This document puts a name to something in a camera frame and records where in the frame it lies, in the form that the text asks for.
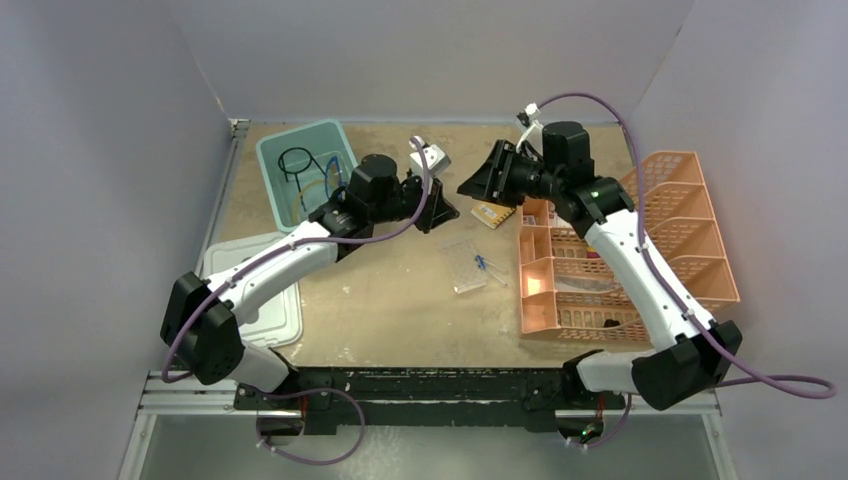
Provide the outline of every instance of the white connector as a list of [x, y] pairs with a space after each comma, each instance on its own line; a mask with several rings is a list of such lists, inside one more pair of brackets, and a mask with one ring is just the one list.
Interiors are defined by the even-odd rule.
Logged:
[[515, 145], [515, 149], [521, 151], [521, 144], [524, 142], [530, 142], [530, 145], [536, 149], [536, 151], [542, 151], [542, 128], [543, 125], [539, 122], [538, 118], [541, 115], [541, 111], [539, 107], [535, 103], [531, 103], [524, 107], [524, 115], [527, 116], [526, 119], [519, 118], [516, 120], [516, 125], [519, 129], [522, 130], [521, 138], [518, 139], [518, 143]]
[[[427, 168], [430, 169], [430, 176], [432, 178], [438, 177], [440, 173], [444, 172], [445, 169], [450, 166], [450, 158], [444, 150], [439, 148], [438, 145], [428, 145], [424, 143], [424, 140], [422, 140], [421, 137], [415, 138], [421, 145], [425, 146], [424, 156], [427, 159]], [[409, 142], [409, 146], [413, 149], [413, 152], [409, 154], [409, 168], [412, 169], [412, 173], [420, 176], [424, 173], [424, 165], [421, 163], [421, 155], [418, 154], [415, 144]]]

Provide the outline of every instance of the green plastic basket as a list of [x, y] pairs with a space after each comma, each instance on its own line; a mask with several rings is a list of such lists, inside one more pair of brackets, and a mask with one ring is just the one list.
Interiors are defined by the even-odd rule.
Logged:
[[[286, 153], [283, 159], [286, 170], [300, 171], [295, 178], [293, 173], [286, 175], [280, 169], [279, 159], [280, 154], [297, 147], [308, 150], [315, 162], [311, 162], [309, 154], [303, 150]], [[327, 201], [326, 190], [332, 192], [335, 189], [336, 177], [330, 176], [330, 187], [325, 189], [324, 173], [321, 171], [327, 170], [327, 165], [333, 157], [338, 159], [343, 182], [350, 179], [350, 172], [359, 164], [353, 156], [341, 124], [336, 120], [323, 120], [269, 135], [256, 143], [256, 154], [259, 157], [262, 176], [265, 178], [265, 187], [268, 189], [277, 228], [284, 233], [292, 232], [300, 222], [306, 220], [309, 212]], [[298, 201], [301, 190], [302, 202]]]

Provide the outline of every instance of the floor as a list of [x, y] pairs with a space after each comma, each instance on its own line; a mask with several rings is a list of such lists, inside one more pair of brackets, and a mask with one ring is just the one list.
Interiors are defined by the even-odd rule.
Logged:
[[[221, 229], [221, 241], [276, 229], [256, 156], [256, 142], [295, 125], [253, 125], [236, 172]], [[304, 332], [280, 349], [300, 365], [374, 366], [555, 366], [597, 344], [520, 338], [517, 227], [513, 215], [496, 230], [468, 212], [476, 202], [456, 187], [485, 160], [499, 138], [517, 140], [513, 126], [344, 125], [357, 158], [386, 154], [405, 165], [410, 135], [438, 144], [452, 159], [440, 178], [448, 200], [462, 216], [428, 235], [412, 229], [369, 245], [344, 261], [300, 282]], [[600, 175], [620, 177], [630, 159], [616, 126], [588, 127]], [[378, 233], [397, 225], [381, 225]], [[510, 270], [510, 285], [490, 282], [456, 294], [439, 244], [461, 237]], [[632, 347], [600, 345], [607, 349]]]

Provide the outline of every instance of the white tray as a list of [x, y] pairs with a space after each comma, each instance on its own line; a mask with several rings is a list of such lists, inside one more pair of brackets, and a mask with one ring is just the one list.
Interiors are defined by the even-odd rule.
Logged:
[[[235, 267], [282, 238], [285, 238], [284, 233], [273, 232], [212, 245], [203, 256], [201, 277]], [[263, 305], [259, 309], [259, 320], [242, 325], [239, 332], [243, 339], [259, 347], [279, 347], [296, 342], [303, 332], [297, 284]]]

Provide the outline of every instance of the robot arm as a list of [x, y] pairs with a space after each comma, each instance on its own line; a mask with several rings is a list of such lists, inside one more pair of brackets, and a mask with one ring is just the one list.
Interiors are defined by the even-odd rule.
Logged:
[[[526, 126], [527, 132], [538, 129], [529, 122]], [[532, 142], [518, 148], [499, 140], [483, 166], [460, 185], [458, 192], [513, 207], [522, 204], [526, 196], [552, 202], [556, 213], [609, 265], [633, 301], [654, 350], [619, 354], [596, 351], [566, 362], [566, 370], [573, 370], [574, 393], [634, 393], [655, 409], [664, 410], [716, 386], [730, 364], [710, 347], [687, 314], [694, 313], [734, 354], [742, 341], [738, 328], [732, 321], [721, 325], [715, 321], [674, 275], [649, 238], [645, 245], [638, 244], [633, 202], [615, 179], [595, 176], [589, 136], [582, 125], [557, 122], [546, 125], [541, 133], [543, 155], [535, 153]], [[644, 248], [652, 253], [663, 278], [686, 299], [687, 311], [681, 311], [653, 275], [642, 255]]]
[[[442, 171], [450, 163], [438, 147], [426, 144], [424, 147], [431, 174]], [[413, 174], [413, 171], [421, 172], [421, 162], [418, 154], [411, 157], [410, 171], [401, 182], [394, 160], [384, 155], [368, 155], [351, 172], [348, 184], [286, 238], [205, 280], [193, 272], [180, 277], [171, 291], [161, 338], [172, 345], [177, 332], [200, 303], [222, 289], [180, 342], [177, 357], [204, 385], [232, 379], [261, 391], [276, 390], [296, 370], [272, 350], [244, 342], [238, 327], [256, 321], [259, 308], [281, 291], [304, 276], [342, 260], [360, 245], [312, 242], [252, 269], [234, 286], [226, 285], [254, 259], [293, 245], [299, 239], [364, 239], [372, 236], [377, 223], [411, 218], [424, 195], [421, 177]], [[442, 183], [433, 179], [416, 228], [427, 233], [458, 216], [456, 209], [444, 199]]]

